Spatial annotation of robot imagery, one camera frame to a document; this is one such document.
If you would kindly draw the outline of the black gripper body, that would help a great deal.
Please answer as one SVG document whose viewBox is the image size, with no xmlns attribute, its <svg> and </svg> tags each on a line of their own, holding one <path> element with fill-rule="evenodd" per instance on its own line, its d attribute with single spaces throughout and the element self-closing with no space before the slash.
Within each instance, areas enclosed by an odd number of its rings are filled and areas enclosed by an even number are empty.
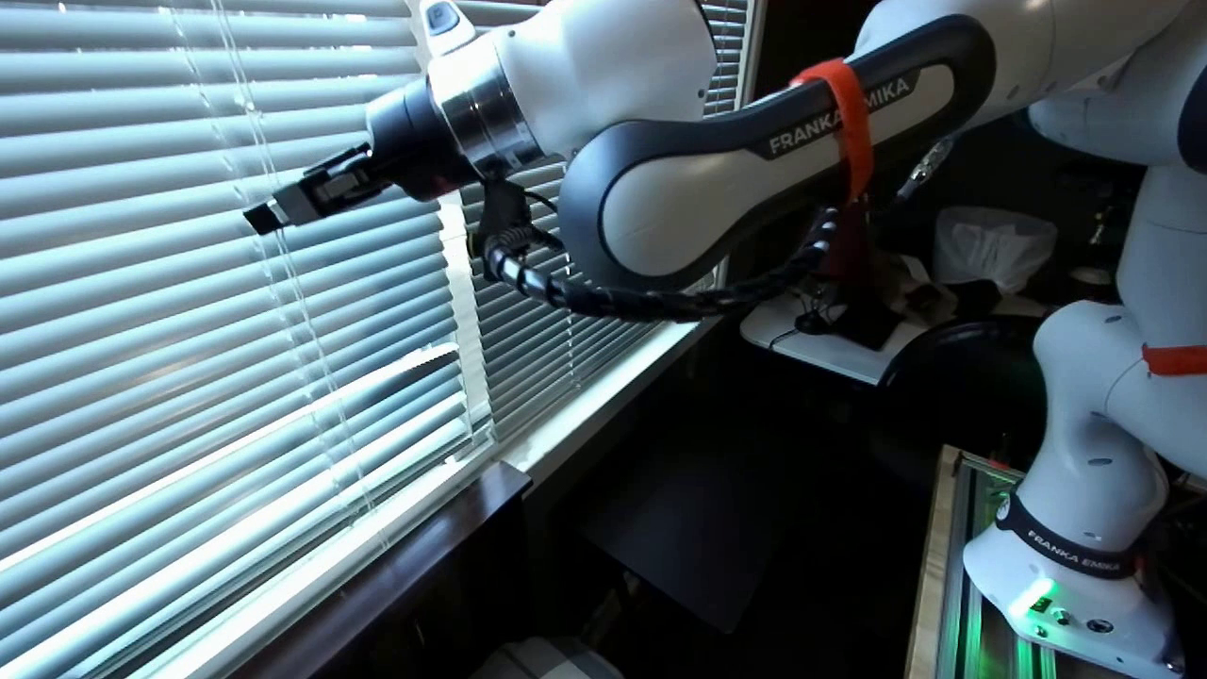
<svg viewBox="0 0 1207 679">
<path fill-rule="evenodd" d="M 427 78 L 404 82 L 364 104 L 364 141 L 310 167 L 277 193 L 277 217 L 291 226 L 338 216 L 384 193 L 434 198 L 475 181 L 472 163 L 428 93 Z"/>
</svg>

